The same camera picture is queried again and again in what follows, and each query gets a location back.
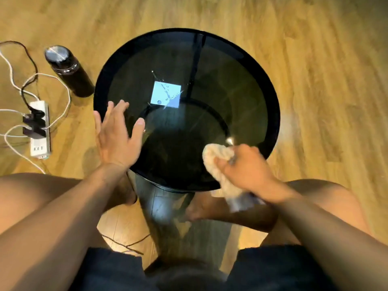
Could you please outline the person's right hand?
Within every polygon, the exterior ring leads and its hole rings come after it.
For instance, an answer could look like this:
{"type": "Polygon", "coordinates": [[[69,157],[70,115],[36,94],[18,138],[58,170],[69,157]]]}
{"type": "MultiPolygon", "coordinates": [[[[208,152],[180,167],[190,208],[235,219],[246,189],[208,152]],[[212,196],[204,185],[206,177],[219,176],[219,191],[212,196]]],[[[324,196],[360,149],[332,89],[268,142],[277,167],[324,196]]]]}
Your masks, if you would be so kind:
{"type": "Polygon", "coordinates": [[[221,170],[236,187],[248,191],[270,204],[283,202],[295,193],[279,181],[256,147],[240,144],[235,152],[235,170],[221,170]]]}

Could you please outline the person's left hand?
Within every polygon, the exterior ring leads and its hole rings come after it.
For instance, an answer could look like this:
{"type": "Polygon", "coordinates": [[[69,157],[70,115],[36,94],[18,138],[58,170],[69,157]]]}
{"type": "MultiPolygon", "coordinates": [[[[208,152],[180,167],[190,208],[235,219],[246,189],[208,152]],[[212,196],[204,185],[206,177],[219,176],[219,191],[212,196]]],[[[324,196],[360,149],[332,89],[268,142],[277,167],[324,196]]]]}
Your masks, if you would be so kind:
{"type": "Polygon", "coordinates": [[[129,103],[120,100],[116,105],[109,101],[100,133],[96,133],[96,144],[102,164],[114,164],[127,171],[133,166],[142,147],[132,147],[126,127],[124,112],[129,103]]]}

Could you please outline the beige cleaning cloth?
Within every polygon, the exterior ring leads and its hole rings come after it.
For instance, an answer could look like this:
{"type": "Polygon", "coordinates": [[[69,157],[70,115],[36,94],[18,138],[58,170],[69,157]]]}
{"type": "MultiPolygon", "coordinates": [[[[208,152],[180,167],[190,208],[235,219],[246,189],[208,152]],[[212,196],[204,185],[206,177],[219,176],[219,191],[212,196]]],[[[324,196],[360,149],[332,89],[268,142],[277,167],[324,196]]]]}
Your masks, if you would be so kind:
{"type": "Polygon", "coordinates": [[[233,185],[215,165],[215,158],[226,160],[229,164],[235,162],[235,152],[231,147],[211,143],[202,152],[203,164],[209,174],[219,183],[220,189],[210,191],[212,197],[224,198],[232,213],[248,210],[265,202],[254,194],[233,185]]]}

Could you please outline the person's left forearm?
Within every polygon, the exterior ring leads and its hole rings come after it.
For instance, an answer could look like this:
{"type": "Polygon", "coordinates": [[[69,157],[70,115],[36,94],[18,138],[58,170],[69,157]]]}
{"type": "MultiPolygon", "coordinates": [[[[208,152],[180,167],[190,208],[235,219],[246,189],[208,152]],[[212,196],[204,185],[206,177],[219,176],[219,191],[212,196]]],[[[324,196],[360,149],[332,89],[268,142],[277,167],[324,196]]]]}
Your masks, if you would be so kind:
{"type": "Polygon", "coordinates": [[[107,202],[127,168],[99,166],[42,209],[0,234],[0,291],[67,291],[107,202]]]}

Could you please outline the person's right forearm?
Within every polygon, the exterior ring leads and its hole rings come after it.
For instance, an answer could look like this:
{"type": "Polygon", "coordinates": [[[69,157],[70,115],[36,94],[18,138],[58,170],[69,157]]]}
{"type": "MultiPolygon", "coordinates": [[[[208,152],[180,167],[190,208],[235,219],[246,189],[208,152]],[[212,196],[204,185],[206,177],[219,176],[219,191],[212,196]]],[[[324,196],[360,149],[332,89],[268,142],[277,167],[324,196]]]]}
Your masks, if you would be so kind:
{"type": "Polygon", "coordinates": [[[388,245],[284,187],[263,196],[341,291],[388,291],[388,245]]]}

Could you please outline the black water bottle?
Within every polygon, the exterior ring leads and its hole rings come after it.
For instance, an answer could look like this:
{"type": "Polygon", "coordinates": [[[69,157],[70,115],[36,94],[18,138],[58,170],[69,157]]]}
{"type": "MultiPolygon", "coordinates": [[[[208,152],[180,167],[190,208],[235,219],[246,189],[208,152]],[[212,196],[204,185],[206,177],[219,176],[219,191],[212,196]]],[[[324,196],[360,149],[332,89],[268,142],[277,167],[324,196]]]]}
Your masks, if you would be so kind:
{"type": "Polygon", "coordinates": [[[68,48],[53,45],[45,49],[44,56],[61,81],[77,97],[86,98],[94,94],[94,84],[68,48]]]}

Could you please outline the white power strip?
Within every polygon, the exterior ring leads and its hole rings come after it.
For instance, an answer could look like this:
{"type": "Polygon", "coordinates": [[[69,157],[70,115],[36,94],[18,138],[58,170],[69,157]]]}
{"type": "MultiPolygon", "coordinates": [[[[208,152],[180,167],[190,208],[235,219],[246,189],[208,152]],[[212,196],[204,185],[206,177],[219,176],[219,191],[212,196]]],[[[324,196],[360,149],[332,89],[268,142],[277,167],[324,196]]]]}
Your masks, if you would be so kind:
{"type": "Polygon", "coordinates": [[[40,111],[45,112],[43,119],[46,122],[46,137],[41,139],[30,139],[30,156],[37,159],[46,159],[51,155],[51,135],[49,125],[50,113],[47,102],[43,100],[31,102],[30,105],[40,111]]]}

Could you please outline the black plug adapter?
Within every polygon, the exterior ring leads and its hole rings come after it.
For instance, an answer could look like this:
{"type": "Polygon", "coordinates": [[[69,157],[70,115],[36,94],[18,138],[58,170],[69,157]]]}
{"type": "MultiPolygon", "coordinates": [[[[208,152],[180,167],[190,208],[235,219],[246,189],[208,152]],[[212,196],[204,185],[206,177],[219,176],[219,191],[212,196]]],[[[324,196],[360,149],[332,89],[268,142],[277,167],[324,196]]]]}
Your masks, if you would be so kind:
{"type": "Polygon", "coordinates": [[[43,139],[46,138],[46,131],[40,127],[22,127],[23,135],[31,138],[31,139],[43,139]]]}
{"type": "Polygon", "coordinates": [[[22,122],[27,124],[30,127],[39,127],[39,128],[46,127],[46,121],[44,119],[46,115],[45,112],[34,108],[30,111],[31,111],[30,114],[23,115],[22,122]]]}

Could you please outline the round black glass side table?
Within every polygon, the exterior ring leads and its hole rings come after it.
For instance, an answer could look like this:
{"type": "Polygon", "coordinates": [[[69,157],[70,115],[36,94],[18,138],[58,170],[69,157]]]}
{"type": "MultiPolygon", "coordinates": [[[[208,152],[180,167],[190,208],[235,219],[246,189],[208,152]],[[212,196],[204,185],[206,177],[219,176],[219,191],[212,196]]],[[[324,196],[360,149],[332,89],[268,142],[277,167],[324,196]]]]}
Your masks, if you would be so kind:
{"type": "Polygon", "coordinates": [[[140,157],[130,170],[157,253],[226,269],[238,226],[184,221],[195,193],[219,189],[206,171],[207,144],[259,148],[267,159],[280,129],[280,108],[264,69],[234,43],[195,29],[160,29],[116,50],[97,78],[94,109],[129,102],[125,122],[145,119],[140,157]]]}

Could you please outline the person's left leg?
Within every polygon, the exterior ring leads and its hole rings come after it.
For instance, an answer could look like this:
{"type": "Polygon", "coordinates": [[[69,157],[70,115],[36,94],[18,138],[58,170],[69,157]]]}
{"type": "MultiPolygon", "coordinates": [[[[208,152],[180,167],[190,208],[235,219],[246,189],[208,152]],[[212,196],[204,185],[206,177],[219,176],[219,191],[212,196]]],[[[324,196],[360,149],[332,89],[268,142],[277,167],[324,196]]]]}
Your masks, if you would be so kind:
{"type": "Polygon", "coordinates": [[[81,179],[20,173],[0,177],[0,247],[94,242],[104,205],[135,204],[137,195],[123,171],[98,169],[81,179]]]}

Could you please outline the dark shorts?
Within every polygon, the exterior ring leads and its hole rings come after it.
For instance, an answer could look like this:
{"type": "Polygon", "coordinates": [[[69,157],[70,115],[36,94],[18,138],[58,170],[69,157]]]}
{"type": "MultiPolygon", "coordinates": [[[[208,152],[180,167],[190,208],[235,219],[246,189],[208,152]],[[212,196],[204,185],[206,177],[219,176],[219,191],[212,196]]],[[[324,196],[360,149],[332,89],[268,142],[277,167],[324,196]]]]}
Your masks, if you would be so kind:
{"type": "Polygon", "coordinates": [[[142,259],[89,248],[69,291],[338,291],[300,245],[238,251],[229,274],[195,259],[142,259]]]}

